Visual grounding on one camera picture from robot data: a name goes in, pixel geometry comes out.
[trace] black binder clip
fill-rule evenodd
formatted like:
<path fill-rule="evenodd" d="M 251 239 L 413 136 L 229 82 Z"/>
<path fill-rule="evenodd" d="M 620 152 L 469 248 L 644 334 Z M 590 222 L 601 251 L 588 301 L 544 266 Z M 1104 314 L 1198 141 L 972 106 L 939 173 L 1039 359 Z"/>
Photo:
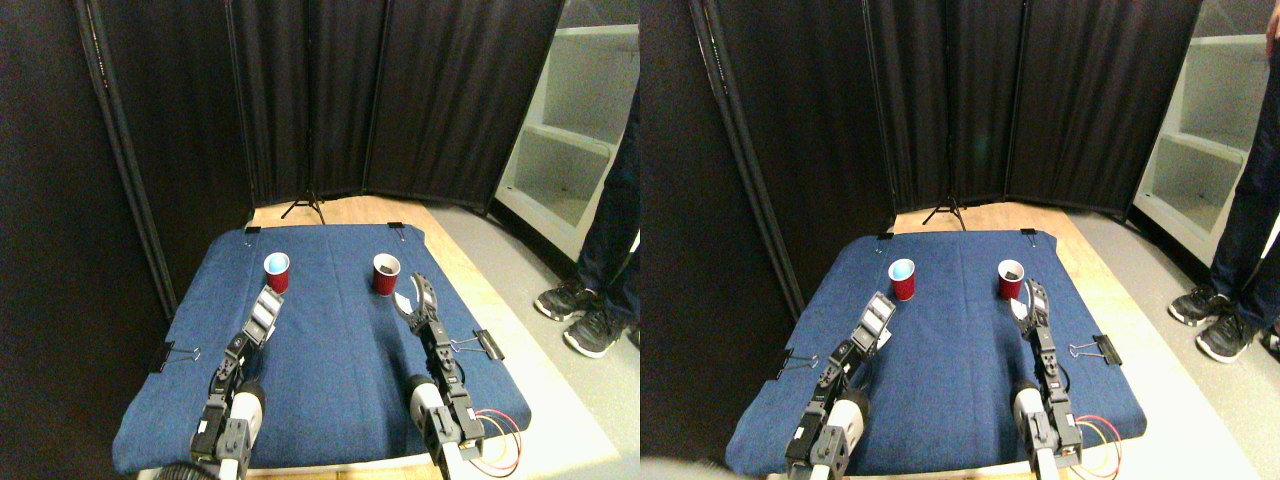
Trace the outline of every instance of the black binder clip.
<path fill-rule="evenodd" d="M 1036 233 L 1037 233 L 1036 229 L 1034 228 L 1024 228 L 1024 229 L 1021 229 L 1021 232 L 1023 232 L 1024 236 L 1027 236 L 1028 239 L 1032 241 L 1032 248 L 1036 248 Z"/>
<path fill-rule="evenodd" d="M 253 236 L 256 236 L 259 232 L 262 232 L 261 227 L 244 227 L 244 246 L 246 247 L 252 247 L 253 246 L 253 238 L 255 238 Z"/>
<path fill-rule="evenodd" d="M 390 227 L 396 233 L 401 236 L 401 242 L 404 241 L 404 224 L 399 221 L 388 221 L 387 227 Z"/>
<path fill-rule="evenodd" d="M 778 364 L 780 364 L 780 366 L 778 366 L 778 374 L 773 375 L 774 380 L 781 379 L 782 378 L 782 372 L 785 372 L 787 370 L 804 369 L 804 367 L 809 367 L 809 369 L 818 367 L 818 356 L 817 355 L 814 355 L 812 357 L 797 357 L 797 356 L 792 355 L 794 352 L 795 352 L 795 348 L 786 348 L 786 349 L 783 349 L 781 352 L 781 355 L 778 355 Z M 804 364 L 797 364 L 797 365 L 791 365 L 792 360 L 804 360 L 805 362 Z"/>
<path fill-rule="evenodd" d="M 876 237 L 876 255 L 884 253 L 884 248 L 883 248 L 884 247 L 884 241 L 892 239 L 892 238 L 893 238 L 893 233 L 892 232 L 890 232 L 890 233 L 881 233 L 879 236 L 877 236 Z"/>
<path fill-rule="evenodd" d="M 182 357 L 182 358 L 169 360 L 169 356 L 173 352 L 195 353 L 195 356 L 188 355 L 188 356 Z M 182 362 L 182 361 L 192 361 L 193 362 L 193 361 L 197 361 L 197 360 L 200 360 L 200 347 L 196 347 L 196 348 L 192 348 L 192 349 L 178 349 L 178 348 L 173 348 L 173 342 L 165 342 L 164 346 L 161 346 L 159 349 L 156 349 L 156 353 L 151 356 L 151 366 L 147 370 L 150 370 L 152 374 L 159 374 L 159 372 L 164 371 L 164 367 L 166 365 L 169 365 L 169 364 L 175 364 L 175 362 Z"/>
<path fill-rule="evenodd" d="M 484 352 L 485 355 L 489 356 L 489 360 L 507 360 L 507 356 L 502 355 L 502 348 L 498 348 L 498 342 L 495 342 L 493 339 L 493 335 L 489 334 L 489 330 L 471 330 L 471 333 L 475 334 L 475 337 L 465 339 L 465 340 L 453 340 L 453 339 L 451 339 L 449 340 L 449 348 L 453 348 L 454 353 L 456 352 Z M 465 344 L 471 343 L 471 342 L 479 343 L 480 348 L 460 347 L 460 346 L 465 346 Z"/>
<path fill-rule="evenodd" d="M 1098 352 L 1102 353 L 1075 351 L 1076 348 L 1085 348 L 1093 346 L 1098 346 Z M 1078 358 L 1079 356 L 1083 355 L 1087 357 L 1102 357 L 1102 360 L 1105 360 L 1107 365 L 1124 365 L 1124 362 L 1120 361 L 1120 353 L 1116 352 L 1116 346 L 1111 343 L 1111 338 L 1107 335 L 1093 335 L 1093 343 L 1085 343 L 1083 346 L 1068 344 L 1068 347 L 1069 347 L 1068 352 L 1071 353 L 1071 358 Z"/>

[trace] red plastic cup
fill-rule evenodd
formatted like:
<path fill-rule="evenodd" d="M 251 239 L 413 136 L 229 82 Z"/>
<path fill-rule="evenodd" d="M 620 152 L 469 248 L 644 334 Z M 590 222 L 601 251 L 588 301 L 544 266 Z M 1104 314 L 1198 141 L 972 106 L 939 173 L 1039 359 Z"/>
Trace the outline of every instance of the red plastic cup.
<path fill-rule="evenodd" d="M 1023 278 L 1027 275 L 1023 264 L 1018 260 L 1001 261 L 996 266 L 996 274 L 1000 275 L 1000 298 L 1006 301 L 1018 298 L 1018 293 L 1023 289 Z"/>
<path fill-rule="evenodd" d="M 399 260 L 389 253 L 374 256 L 374 291 L 383 297 L 396 292 L 396 278 L 399 276 Z"/>
<path fill-rule="evenodd" d="M 266 260 L 262 260 L 262 270 L 266 270 L 266 284 L 271 287 L 275 293 L 284 293 L 284 291 L 289 289 L 288 255 L 284 255 L 284 252 L 268 255 Z"/>
<path fill-rule="evenodd" d="M 895 260 L 888 266 L 888 279 L 893 282 L 893 296 L 908 301 L 915 296 L 915 262 L 909 259 Z"/>

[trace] white shelf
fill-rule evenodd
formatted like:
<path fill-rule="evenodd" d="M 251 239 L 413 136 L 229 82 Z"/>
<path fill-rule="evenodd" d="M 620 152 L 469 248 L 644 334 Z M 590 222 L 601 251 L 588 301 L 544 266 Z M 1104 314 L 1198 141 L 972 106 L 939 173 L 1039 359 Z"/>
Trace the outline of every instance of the white shelf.
<path fill-rule="evenodd" d="M 616 51 L 640 51 L 636 37 L 640 28 L 634 24 L 561 28 L 556 31 L 557 41 L 589 44 L 596 49 Z"/>
<path fill-rule="evenodd" d="M 1240 61 L 1266 61 L 1267 36 L 1258 35 L 1229 35 L 1221 37 L 1192 38 L 1190 47 L 1216 55 L 1236 58 Z"/>
<path fill-rule="evenodd" d="M 594 152 L 605 159 L 613 156 L 613 145 L 595 137 L 589 137 L 582 133 L 577 133 L 554 125 L 543 125 L 536 123 L 526 123 L 525 129 L 540 134 L 543 137 L 554 140 L 557 142 L 568 143 L 575 147 Z"/>
<path fill-rule="evenodd" d="M 1220 157 L 1222 160 L 1230 161 L 1236 165 L 1243 165 L 1244 160 L 1249 157 L 1249 152 L 1244 150 L 1233 147 L 1230 145 L 1220 143 L 1210 138 L 1196 136 L 1192 133 L 1170 132 L 1170 133 L 1161 133 L 1160 136 L 1169 138 L 1174 142 L 1185 145 L 1188 147 L 1199 150 L 1202 152 L 1213 155 L 1216 157 Z"/>

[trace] red wire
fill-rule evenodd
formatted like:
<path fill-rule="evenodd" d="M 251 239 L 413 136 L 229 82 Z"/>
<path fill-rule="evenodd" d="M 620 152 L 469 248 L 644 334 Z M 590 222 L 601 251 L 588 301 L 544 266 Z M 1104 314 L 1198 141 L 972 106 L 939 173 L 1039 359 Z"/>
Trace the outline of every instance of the red wire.
<path fill-rule="evenodd" d="M 1120 475 L 1120 461 L 1124 460 L 1124 448 L 1120 445 L 1120 430 L 1116 430 L 1116 426 L 1111 425 L 1111 422 L 1107 421 L 1107 419 L 1100 417 L 1097 415 L 1083 415 L 1075 417 L 1075 420 L 1100 420 L 1103 424 L 1107 424 L 1107 426 L 1111 429 L 1111 433 L 1116 434 L 1116 470 L 1111 471 L 1107 475 Z"/>
<path fill-rule="evenodd" d="M 499 411 L 493 410 L 493 408 L 477 410 L 476 413 L 498 413 L 503 419 L 507 419 L 507 421 L 511 422 L 511 428 L 515 429 L 515 431 L 516 431 L 516 460 L 513 460 L 511 462 L 511 465 L 508 465 L 508 466 L 503 466 L 503 467 L 499 467 L 497 465 L 490 465 L 490 466 L 494 467 L 494 468 L 498 468 L 498 470 L 507 470 L 507 468 L 515 468 L 517 465 L 520 465 L 520 458 L 525 453 L 524 448 L 521 447 L 524 444 L 524 436 L 520 434 L 520 425 L 517 425 L 515 420 L 511 420 L 511 417 L 507 416 L 507 413 L 499 412 Z"/>

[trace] jeans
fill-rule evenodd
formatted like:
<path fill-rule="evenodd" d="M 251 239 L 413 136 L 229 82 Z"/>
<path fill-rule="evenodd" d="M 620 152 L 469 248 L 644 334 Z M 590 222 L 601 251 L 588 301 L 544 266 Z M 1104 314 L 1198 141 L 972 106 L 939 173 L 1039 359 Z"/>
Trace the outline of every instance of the jeans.
<path fill-rule="evenodd" d="M 636 101 L 632 101 L 622 143 L 609 175 L 604 178 L 595 219 L 586 230 L 582 252 L 577 257 L 577 275 L 582 285 L 604 297 L 609 317 L 632 326 L 640 324 L 640 298 L 636 296 L 640 251 L 636 243 L 641 192 L 635 172 L 640 120 L 636 110 Z"/>
<path fill-rule="evenodd" d="M 1262 256 L 1280 215 L 1280 54 L 1271 56 L 1258 129 L 1244 165 L 1226 229 L 1213 253 L 1210 280 L 1217 293 L 1235 302 L 1235 314 L 1258 328 L 1280 316 L 1280 252 Z"/>

